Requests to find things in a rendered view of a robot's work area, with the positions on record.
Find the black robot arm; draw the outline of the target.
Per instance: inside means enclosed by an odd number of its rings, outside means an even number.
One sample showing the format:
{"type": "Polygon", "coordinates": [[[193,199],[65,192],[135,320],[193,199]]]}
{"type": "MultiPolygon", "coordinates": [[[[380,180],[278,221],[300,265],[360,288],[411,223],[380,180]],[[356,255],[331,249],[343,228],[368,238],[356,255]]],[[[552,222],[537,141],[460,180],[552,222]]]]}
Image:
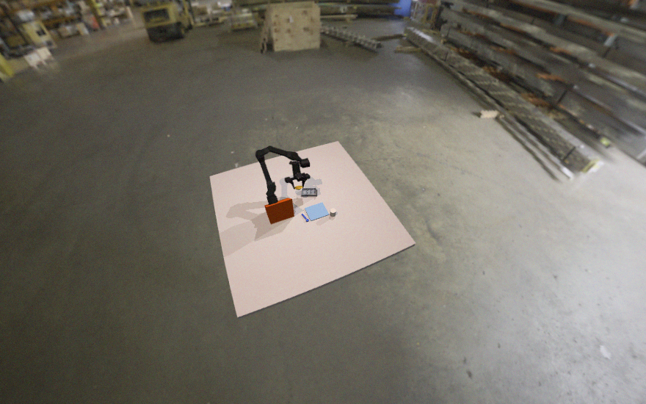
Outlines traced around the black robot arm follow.
{"type": "MultiPolygon", "coordinates": [[[[267,200],[269,205],[278,202],[277,196],[275,194],[275,191],[276,191],[275,181],[272,181],[271,177],[269,176],[269,172],[266,168],[266,163],[264,158],[264,155],[269,153],[270,151],[272,153],[280,154],[290,159],[291,161],[289,162],[289,165],[292,166],[292,170],[299,170],[300,167],[302,168],[310,167],[310,162],[308,159],[299,158],[298,154],[293,151],[284,151],[282,149],[274,148],[272,146],[268,146],[267,148],[264,148],[262,150],[257,150],[255,157],[260,162],[261,168],[263,170],[264,178],[266,179],[266,185],[268,189],[268,191],[266,192],[266,195],[267,195],[267,200]],[[295,162],[292,162],[292,161],[295,161],[295,162]]],[[[305,178],[305,173],[301,173],[300,171],[298,171],[298,173],[295,172],[294,178],[297,181],[302,181],[304,180],[303,178],[305,178]]]]}

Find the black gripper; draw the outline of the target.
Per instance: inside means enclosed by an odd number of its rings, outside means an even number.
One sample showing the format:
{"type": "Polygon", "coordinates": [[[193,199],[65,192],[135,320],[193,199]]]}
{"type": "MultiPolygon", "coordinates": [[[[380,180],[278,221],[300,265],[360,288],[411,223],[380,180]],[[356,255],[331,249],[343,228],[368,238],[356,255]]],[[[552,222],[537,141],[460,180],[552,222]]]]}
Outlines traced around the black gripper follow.
{"type": "MultiPolygon", "coordinates": [[[[293,188],[294,188],[294,182],[293,182],[292,180],[295,180],[295,178],[294,178],[294,174],[295,174],[295,172],[296,172],[296,173],[298,173],[298,171],[300,171],[300,169],[299,169],[299,170],[292,170],[292,172],[293,172],[293,178],[290,178],[290,177],[285,177],[285,178],[284,178],[285,182],[286,182],[286,183],[290,183],[290,184],[292,185],[292,187],[293,187],[293,188]]],[[[309,178],[311,178],[311,177],[310,177],[310,175],[309,175],[308,173],[305,173],[305,178],[303,178],[304,180],[302,180],[302,188],[304,187],[305,181],[306,181],[307,179],[309,179],[309,178]]]]}

